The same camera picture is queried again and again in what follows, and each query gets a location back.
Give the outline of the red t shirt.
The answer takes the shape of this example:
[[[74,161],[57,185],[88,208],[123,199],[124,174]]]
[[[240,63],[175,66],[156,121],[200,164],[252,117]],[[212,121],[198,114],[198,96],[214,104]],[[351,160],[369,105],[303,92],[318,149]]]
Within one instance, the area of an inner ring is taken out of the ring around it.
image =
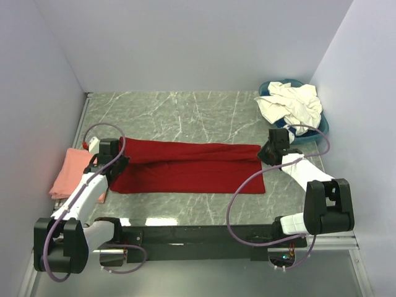
[[[119,194],[232,194],[262,169],[260,145],[126,140],[129,164],[111,183]]]

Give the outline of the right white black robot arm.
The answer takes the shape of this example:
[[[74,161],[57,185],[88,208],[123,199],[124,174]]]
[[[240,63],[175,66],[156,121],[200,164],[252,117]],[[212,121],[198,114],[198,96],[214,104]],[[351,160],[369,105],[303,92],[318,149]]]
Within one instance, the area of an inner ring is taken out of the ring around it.
[[[266,165],[291,176],[305,191],[302,212],[277,217],[273,222],[273,243],[285,247],[293,235],[351,231],[355,216],[349,182],[324,173],[300,150],[291,148],[289,135],[285,128],[270,129],[267,142],[257,154]]]

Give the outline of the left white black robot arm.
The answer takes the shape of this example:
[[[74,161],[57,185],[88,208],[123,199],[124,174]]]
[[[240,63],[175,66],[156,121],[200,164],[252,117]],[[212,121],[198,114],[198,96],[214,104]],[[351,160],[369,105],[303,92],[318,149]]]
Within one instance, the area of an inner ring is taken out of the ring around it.
[[[126,169],[124,139],[102,139],[99,152],[84,168],[74,192],[49,218],[39,218],[33,228],[33,266],[38,272],[81,273],[89,254],[103,244],[122,245],[124,234],[118,218],[99,218],[84,227],[97,199]]]

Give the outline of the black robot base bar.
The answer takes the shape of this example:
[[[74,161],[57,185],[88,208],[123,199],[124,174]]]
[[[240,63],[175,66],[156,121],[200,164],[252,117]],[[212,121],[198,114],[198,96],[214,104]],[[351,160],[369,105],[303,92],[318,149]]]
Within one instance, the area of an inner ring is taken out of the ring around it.
[[[269,243],[286,238],[272,225],[233,225],[231,229],[244,241]],[[306,248],[302,237],[289,239],[269,247],[252,247],[239,243],[226,225],[211,226],[123,226],[115,240],[108,244],[135,245],[147,252],[147,260],[209,260],[250,259],[267,261],[268,248]],[[142,262],[144,254],[136,248],[126,248],[126,262]]]

